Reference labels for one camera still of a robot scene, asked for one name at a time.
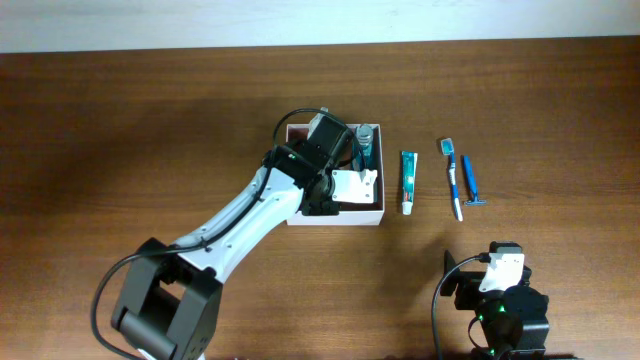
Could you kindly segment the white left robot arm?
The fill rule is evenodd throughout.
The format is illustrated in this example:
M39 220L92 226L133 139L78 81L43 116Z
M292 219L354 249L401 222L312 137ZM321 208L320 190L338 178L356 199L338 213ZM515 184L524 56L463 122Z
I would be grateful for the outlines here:
M224 283L275 227L325 205L346 140L296 140L274 146L247 187L208 222L166 245L147 240L116 263L128 272L112 327L135 348L125 358L201 359L211 341Z

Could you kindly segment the teal white toothpaste tube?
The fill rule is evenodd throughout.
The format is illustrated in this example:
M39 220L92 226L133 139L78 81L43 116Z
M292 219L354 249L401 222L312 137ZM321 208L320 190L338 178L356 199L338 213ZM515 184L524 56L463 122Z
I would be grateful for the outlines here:
M403 151L402 156L402 213L409 216L412 213L415 197L415 178L417 170L418 154L410 151Z

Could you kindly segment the blue mouthwash bottle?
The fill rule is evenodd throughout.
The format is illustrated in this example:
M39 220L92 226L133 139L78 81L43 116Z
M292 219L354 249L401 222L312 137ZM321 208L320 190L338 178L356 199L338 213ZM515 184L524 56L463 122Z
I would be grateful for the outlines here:
M374 147L374 128L369 124L358 125L355 129L355 139L353 143L352 169L362 171L363 169L375 170L376 155Z

